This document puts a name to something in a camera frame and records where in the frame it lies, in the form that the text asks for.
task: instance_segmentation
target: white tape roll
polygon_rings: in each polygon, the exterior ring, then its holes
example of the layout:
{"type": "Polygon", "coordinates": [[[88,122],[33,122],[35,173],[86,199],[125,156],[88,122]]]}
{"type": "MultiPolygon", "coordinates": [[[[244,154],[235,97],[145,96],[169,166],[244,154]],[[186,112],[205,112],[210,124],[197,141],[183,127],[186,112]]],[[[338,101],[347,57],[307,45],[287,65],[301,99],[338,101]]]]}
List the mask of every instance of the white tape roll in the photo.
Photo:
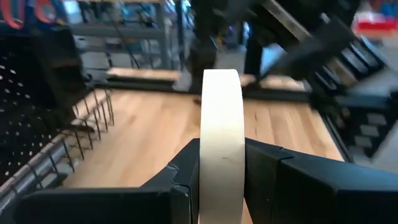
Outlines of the white tape roll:
{"type": "Polygon", "coordinates": [[[241,224],[245,148],[236,70],[205,70],[200,128],[200,223],[241,224]]]}

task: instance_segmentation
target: wire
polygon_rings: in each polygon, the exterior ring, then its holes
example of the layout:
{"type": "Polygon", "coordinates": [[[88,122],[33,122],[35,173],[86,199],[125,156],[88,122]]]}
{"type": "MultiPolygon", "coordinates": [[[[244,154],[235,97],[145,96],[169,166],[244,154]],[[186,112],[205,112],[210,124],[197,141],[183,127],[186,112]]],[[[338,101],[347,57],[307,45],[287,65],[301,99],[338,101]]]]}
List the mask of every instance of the wire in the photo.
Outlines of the wire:
{"type": "Polygon", "coordinates": [[[119,27],[118,27],[118,23],[116,22],[116,20],[113,18],[113,16],[111,15],[111,13],[109,13],[108,10],[105,10],[108,17],[111,19],[112,23],[113,23],[113,27],[116,30],[116,32],[118,33],[119,38],[122,40],[123,45],[126,47],[126,50],[128,52],[128,54],[130,55],[130,60],[133,60],[134,63],[137,65],[137,68],[140,68],[137,59],[134,57],[134,55],[132,54],[132,50],[130,49],[130,46],[127,44],[127,41],[125,40],[125,38],[122,35],[122,32],[120,32],[119,27]]]}

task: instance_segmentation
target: red sign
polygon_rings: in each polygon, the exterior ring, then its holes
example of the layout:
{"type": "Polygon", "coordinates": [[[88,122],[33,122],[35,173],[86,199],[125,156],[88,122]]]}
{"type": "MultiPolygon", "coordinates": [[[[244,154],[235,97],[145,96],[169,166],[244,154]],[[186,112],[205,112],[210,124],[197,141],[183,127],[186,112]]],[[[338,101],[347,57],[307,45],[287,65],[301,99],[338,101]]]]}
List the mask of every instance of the red sign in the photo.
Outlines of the red sign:
{"type": "MultiPolygon", "coordinates": [[[[22,29],[24,27],[25,23],[25,7],[26,7],[26,1],[28,0],[19,0],[20,6],[19,6],[19,12],[18,15],[20,19],[16,19],[12,15],[12,5],[11,2],[15,0],[0,0],[1,5],[0,5],[0,11],[1,14],[4,18],[4,22],[14,28],[14,29],[22,29]]],[[[50,2],[50,0],[35,0],[35,6],[34,6],[34,13],[36,18],[38,18],[40,21],[45,22],[45,23],[53,23],[55,22],[55,18],[50,20],[46,18],[44,14],[44,6],[50,6],[53,12],[55,13],[54,6],[50,2]]]]}

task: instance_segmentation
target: black machine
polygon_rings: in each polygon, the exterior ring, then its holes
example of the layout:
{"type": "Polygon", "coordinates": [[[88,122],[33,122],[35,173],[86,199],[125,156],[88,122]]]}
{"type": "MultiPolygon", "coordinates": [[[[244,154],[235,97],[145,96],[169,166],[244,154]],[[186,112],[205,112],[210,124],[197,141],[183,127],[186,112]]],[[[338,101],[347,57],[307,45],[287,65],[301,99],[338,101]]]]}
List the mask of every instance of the black machine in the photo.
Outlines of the black machine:
{"type": "MultiPolygon", "coordinates": [[[[358,127],[365,122],[360,119],[368,115],[364,110],[383,113],[388,121],[396,120],[395,110],[389,110],[396,108],[394,94],[385,98],[347,91],[385,69],[377,51],[349,28],[359,4],[360,0],[193,0],[196,39],[187,60],[193,76],[190,93],[201,92],[203,70],[215,65],[213,37],[229,24],[246,20],[253,30],[246,67],[256,76],[256,82],[245,87],[244,97],[309,102],[322,115],[342,152],[347,152],[348,145],[355,145],[358,127]],[[272,43],[281,45],[287,54],[262,73],[259,49],[272,43]],[[260,88],[258,83],[271,72],[305,80],[312,92],[260,88]]],[[[129,88],[173,91],[165,83],[156,82],[137,82],[129,88]]],[[[390,123],[378,126],[380,133],[388,132],[390,123]]],[[[369,156],[381,141],[371,139],[372,146],[365,149],[369,156]]],[[[199,140],[194,139],[140,188],[33,193],[21,200],[15,221],[198,223],[199,148],[199,140]]],[[[352,162],[347,153],[343,156],[352,162]]],[[[254,223],[395,223],[397,195],[396,174],[246,140],[244,197],[254,223]]]]}

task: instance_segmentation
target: wooden workbench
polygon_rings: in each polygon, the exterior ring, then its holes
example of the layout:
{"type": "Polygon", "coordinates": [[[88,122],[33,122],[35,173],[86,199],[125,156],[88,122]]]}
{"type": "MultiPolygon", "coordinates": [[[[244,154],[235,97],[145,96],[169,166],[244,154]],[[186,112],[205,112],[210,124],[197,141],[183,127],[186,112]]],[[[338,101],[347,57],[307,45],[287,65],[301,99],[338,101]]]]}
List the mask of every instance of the wooden workbench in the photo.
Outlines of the wooden workbench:
{"type": "MultiPolygon", "coordinates": [[[[300,86],[288,78],[271,80],[267,82],[269,86],[300,86]]],[[[94,151],[87,151],[86,160],[64,182],[64,187],[141,186],[192,138],[199,138],[200,107],[193,103],[193,97],[114,91],[115,126],[94,151]]],[[[245,100],[244,118],[248,138],[342,160],[321,117],[306,104],[245,100]]],[[[246,207],[243,223],[251,223],[246,207]]]]}

